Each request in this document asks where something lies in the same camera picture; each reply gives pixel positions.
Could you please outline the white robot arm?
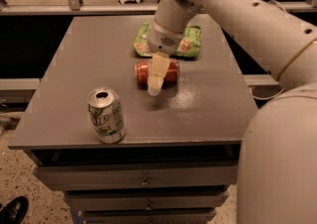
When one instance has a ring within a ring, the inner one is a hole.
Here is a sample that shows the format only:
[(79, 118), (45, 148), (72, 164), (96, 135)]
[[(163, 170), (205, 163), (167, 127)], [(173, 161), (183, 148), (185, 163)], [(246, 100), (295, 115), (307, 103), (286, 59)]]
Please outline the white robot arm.
[(202, 8), (283, 93), (250, 121), (240, 149), (238, 224), (317, 224), (317, 33), (263, 0), (160, 0), (152, 51), (178, 42)]

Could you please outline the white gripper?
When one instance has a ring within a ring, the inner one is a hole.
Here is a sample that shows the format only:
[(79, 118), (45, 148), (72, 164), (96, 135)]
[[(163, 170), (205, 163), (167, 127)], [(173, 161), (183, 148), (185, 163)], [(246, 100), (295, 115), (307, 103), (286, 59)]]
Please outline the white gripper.
[(151, 52), (155, 53), (149, 65), (148, 93), (158, 96), (167, 74), (170, 58), (182, 40), (182, 34), (176, 34), (161, 27), (155, 20), (150, 22), (147, 43)]

